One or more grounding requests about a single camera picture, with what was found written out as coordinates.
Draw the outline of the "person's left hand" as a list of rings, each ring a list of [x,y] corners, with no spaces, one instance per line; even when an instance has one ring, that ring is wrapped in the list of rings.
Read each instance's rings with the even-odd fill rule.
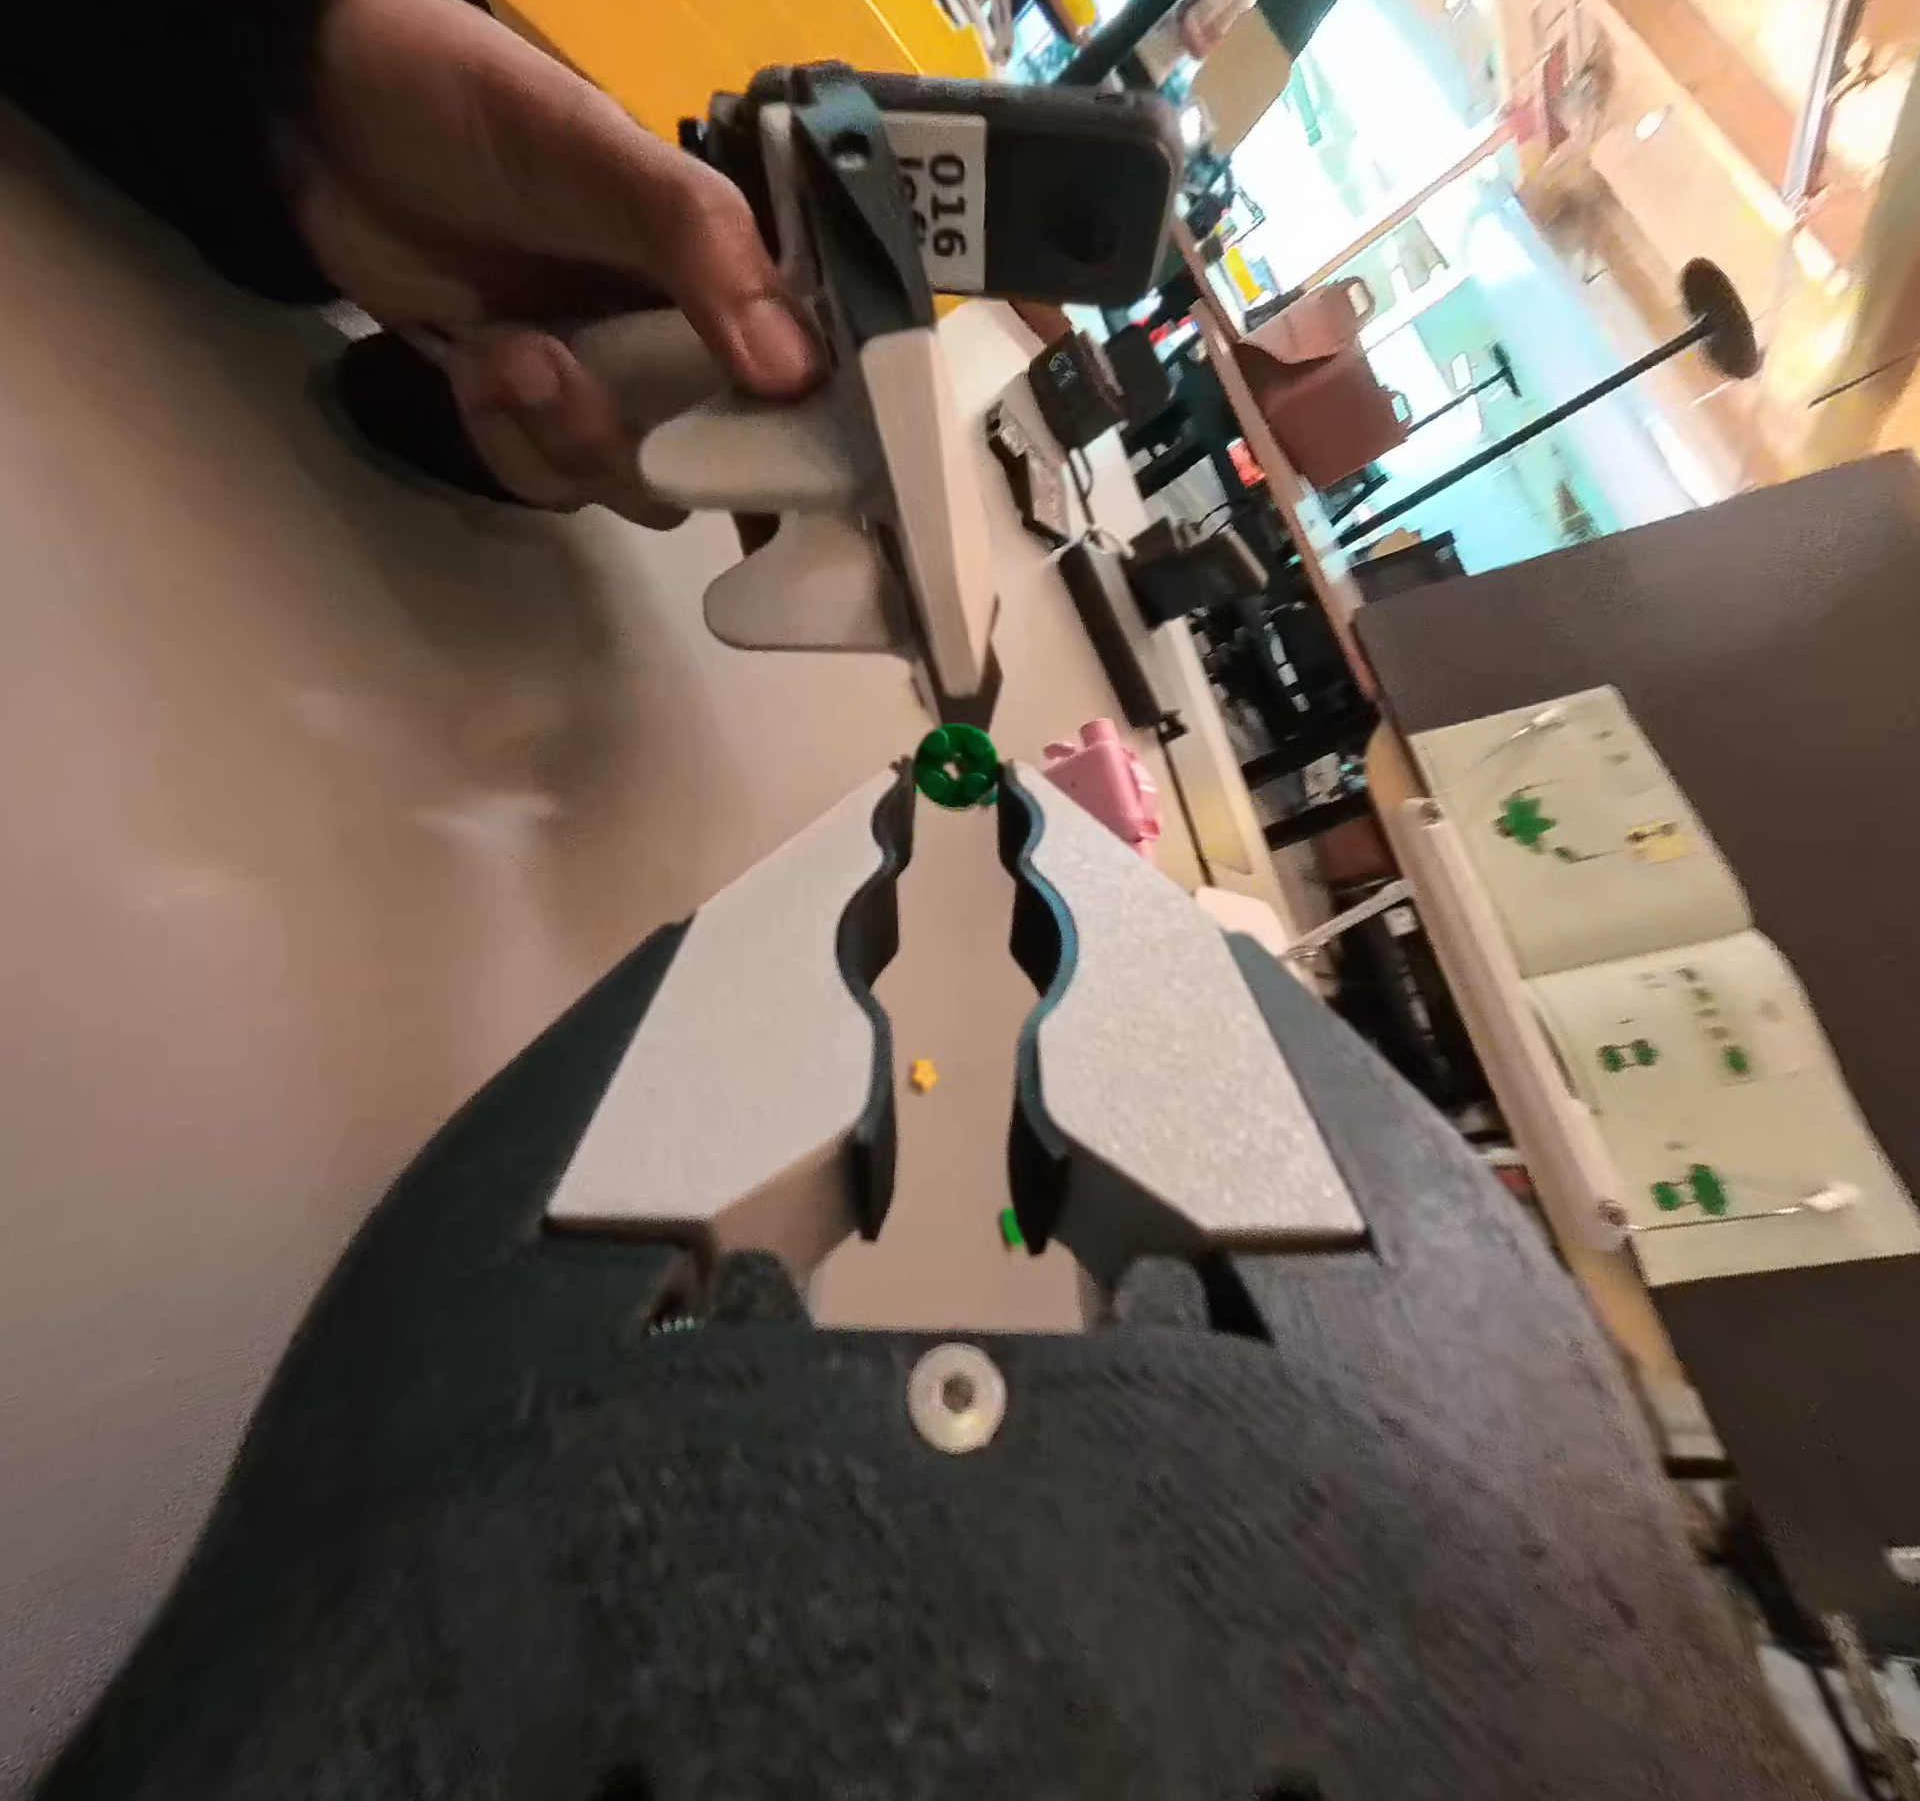
[[[748,199],[469,0],[329,0],[284,165],[319,272],[389,335],[343,359],[349,409],[475,491],[684,526],[560,323],[663,300],[748,397],[820,382]]]

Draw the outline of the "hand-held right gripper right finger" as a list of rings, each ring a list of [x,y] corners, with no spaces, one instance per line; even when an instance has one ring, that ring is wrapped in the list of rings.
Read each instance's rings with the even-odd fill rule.
[[[1033,764],[1003,766],[1003,867],[1033,986],[1004,1143],[1025,1250],[1116,1292],[1152,1258],[1365,1246],[1240,940]]]

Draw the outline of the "person's left forearm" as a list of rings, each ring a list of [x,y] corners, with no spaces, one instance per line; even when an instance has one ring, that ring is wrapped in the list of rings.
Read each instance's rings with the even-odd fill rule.
[[[338,290],[280,186],[332,0],[3,0],[3,99],[277,303]]]

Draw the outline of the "green round plate nut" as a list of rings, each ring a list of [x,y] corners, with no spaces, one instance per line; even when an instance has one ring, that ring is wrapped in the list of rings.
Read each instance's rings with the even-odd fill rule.
[[[909,772],[915,794],[949,812],[997,806],[998,798],[998,749],[972,721],[958,719],[933,728],[915,749]]]

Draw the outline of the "pink toy figure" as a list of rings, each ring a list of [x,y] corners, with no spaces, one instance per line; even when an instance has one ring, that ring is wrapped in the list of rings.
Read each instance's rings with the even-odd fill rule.
[[[1045,749],[1045,779],[1142,860],[1162,839],[1159,789],[1112,719],[1092,719]]]

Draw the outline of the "black round-base stand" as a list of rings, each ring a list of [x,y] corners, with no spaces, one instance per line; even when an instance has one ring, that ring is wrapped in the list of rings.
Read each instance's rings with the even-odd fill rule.
[[[1678,300],[1687,318],[1674,338],[1666,338],[1663,344],[1656,344],[1651,350],[1641,353],[1635,360],[1596,378],[1584,390],[1560,399],[1546,415],[1522,423],[1514,432],[1490,445],[1483,445],[1475,453],[1435,475],[1413,491],[1392,499],[1385,506],[1376,505],[1370,515],[1356,515],[1359,505],[1350,505],[1349,511],[1343,511],[1340,523],[1334,526],[1334,536],[1329,536],[1334,546],[1355,548],[1356,543],[1405,523],[1438,494],[1459,490],[1462,482],[1472,481],[1486,467],[1504,466],[1517,450],[1547,439],[1562,423],[1575,420],[1578,415],[1587,415],[1598,403],[1617,397],[1630,382],[1666,366],[1684,353],[1699,350],[1708,360],[1708,369],[1723,382],[1747,382],[1760,375],[1763,347],[1757,338],[1757,326],[1750,318],[1747,303],[1741,300],[1738,286],[1717,263],[1712,263],[1708,257],[1693,257],[1692,263],[1684,263],[1684,269],[1678,272]]]

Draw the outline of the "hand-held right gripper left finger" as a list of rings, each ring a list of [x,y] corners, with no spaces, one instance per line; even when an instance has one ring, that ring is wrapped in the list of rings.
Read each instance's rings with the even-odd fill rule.
[[[702,903],[666,953],[542,1222],[723,1265],[767,1255],[820,1322],[824,1265],[896,1202],[896,1025],[915,785],[890,764]]]

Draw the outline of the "open instruction booklet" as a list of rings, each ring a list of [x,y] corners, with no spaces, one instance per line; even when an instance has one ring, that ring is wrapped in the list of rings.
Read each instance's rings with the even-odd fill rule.
[[[1790,956],[1619,688],[1413,733],[1578,1101],[1645,1284],[1917,1255]]]

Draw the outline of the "black charger case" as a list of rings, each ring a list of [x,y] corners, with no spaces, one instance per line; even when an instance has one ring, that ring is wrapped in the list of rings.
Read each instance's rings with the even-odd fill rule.
[[[1073,326],[1025,363],[1025,390],[1063,453],[1085,450],[1127,423],[1109,353]]]

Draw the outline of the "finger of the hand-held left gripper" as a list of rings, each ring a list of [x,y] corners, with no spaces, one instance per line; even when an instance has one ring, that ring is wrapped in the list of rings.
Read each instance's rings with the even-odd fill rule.
[[[990,506],[933,329],[870,339],[870,415],[933,701],[946,721],[990,725],[998,699]]]

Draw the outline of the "small black battery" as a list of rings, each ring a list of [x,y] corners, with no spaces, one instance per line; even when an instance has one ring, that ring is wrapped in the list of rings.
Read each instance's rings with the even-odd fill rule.
[[[1070,543],[1069,466],[1039,445],[1022,423],[997,403],[984,418],[984,439],[1010,491],[1021,529],[1051,548]]]

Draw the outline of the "brown chair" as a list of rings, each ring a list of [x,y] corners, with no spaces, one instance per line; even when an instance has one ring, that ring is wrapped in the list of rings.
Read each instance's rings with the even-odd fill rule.
[[[1343,278],[1300,293],[1232,339],[1264,426],[1314,491],[1373,467],[1413,426],[1405,397],[1382,382],[1362,350],[1373,317],[1370,283]]]

